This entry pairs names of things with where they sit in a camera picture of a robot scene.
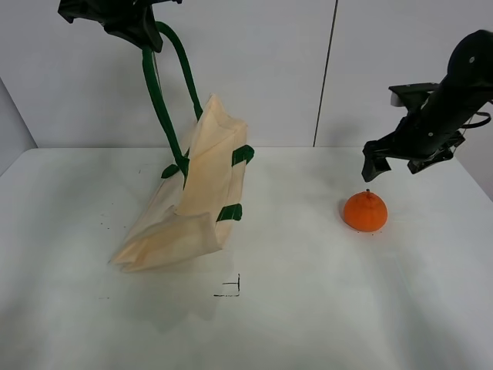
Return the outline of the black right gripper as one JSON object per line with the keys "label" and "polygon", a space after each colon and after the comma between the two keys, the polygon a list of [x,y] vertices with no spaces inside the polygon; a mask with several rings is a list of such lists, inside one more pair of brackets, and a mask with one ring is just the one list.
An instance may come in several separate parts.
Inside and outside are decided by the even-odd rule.
{"label": "black right gripper", "polygon": [[463,142],[464,137],[454,121],[442,117],[405,116],[393,132],[392,140],[379,139],[365,143],[361,175],[365,182],[371,182],[382,173],[391,171],[387,161],[391,155],[391,145],[393,154],[410,160],[407,167],[412,174],[416,174],[437,163],[451,160],[454,157],[451,147]]}

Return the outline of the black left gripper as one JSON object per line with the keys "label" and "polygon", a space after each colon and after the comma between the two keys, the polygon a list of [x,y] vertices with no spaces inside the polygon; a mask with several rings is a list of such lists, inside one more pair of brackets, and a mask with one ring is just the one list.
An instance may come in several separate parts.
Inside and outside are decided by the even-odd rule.
{"label": "black left gripper", "polygon": [[61,0],[58,13],[70,24],[75,19],[98,22],[104,31],[126,40],[140,49],[161,52],[166,35],[178,53],[183,51],[179,38],[155,20],[153,5],[165,0]]}

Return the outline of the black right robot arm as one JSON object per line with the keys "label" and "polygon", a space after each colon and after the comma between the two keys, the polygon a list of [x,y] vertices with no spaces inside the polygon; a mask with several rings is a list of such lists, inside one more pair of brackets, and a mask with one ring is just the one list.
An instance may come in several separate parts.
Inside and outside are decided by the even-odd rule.
{"label": "black right robot arm", "polygon": [[451,160],[462,130],[486,125],[492,101],[492,33],[478,30],[455,47],[440,83],[392,86],[391,100],[407,114],[394,132],[365,143],[362,177],[369,183],[390,170],[388,159],[407,161],[412,174]]}

